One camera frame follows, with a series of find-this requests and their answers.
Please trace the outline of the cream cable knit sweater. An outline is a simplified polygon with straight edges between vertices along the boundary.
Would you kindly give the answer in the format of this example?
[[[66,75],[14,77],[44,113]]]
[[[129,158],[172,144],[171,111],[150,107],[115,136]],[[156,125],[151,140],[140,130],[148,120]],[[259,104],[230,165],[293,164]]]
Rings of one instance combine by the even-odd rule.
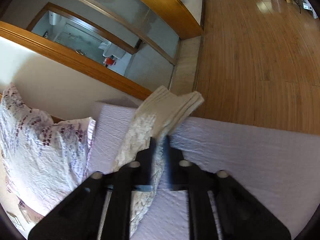
[[[134,192],[131,205],[130,236],[150,208],[164,171],[163,142],[199,105],[204,102],[199,92],[175,95],[164,86],[158,87],[136,110],[129,130],[112,165],[118,171],[134,161],[137,152],[149,147],[150,138],[156,139],[156,153],[151,166],[151,191]]]

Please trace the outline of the lavender bed sheet mattress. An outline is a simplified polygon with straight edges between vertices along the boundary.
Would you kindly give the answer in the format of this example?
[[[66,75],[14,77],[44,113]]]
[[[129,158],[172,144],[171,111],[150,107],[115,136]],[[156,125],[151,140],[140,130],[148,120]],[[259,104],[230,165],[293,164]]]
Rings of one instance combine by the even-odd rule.
[[[136,109],[93,103],[97,121],[88,171],[112,172],[114,159]],[[185,159],[209,172],[225,170],[289,229],[300,233],[319,205],[319,136],[187,118],[171,136]],[[130,239],[189,239],[187,193],[165,189]]]

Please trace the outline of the white tree print pillow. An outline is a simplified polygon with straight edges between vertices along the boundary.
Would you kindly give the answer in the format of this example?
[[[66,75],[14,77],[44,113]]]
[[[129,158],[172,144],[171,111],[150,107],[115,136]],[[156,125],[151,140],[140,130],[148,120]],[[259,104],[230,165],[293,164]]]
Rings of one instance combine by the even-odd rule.
[[[1,197],[29,233],[85,178],[95,120],[54,122],[13,83],[1,99]]]

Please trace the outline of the glass sliding door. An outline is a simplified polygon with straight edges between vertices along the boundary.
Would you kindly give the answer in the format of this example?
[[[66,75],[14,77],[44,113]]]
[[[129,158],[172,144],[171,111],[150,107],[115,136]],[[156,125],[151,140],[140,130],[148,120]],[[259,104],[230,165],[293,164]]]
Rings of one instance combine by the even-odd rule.
[[[179,36],[141,0],[1,0],[1,20],[148,89],[172,79]]]

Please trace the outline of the wooden door frame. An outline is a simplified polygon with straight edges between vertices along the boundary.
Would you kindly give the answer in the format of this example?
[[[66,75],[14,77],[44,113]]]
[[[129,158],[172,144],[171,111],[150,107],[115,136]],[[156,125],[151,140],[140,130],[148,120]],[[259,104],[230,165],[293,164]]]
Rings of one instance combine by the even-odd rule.
[[[176,64],[181,51],[182,41],[195,38],[202,34],[202,27],[186,8],[181,0],[141,0],[153,12],[155,12],[172,30],[179,36],[180,42],[176,54]],[[116,72],[106,68],[103,64],[97,63],[92,59],[82,56],[75,51],[52,42],[46,38],[22,29],[1,20],[1,37],[7,38],[22,46],[27,47],[43,56],[46,56],[59,63],[92,77],[113,88],[125,92],[137,99],[146,99],[153,90],[143,87],[134,81],[123,77]],[[172,79],[165,87],[170,87]]]

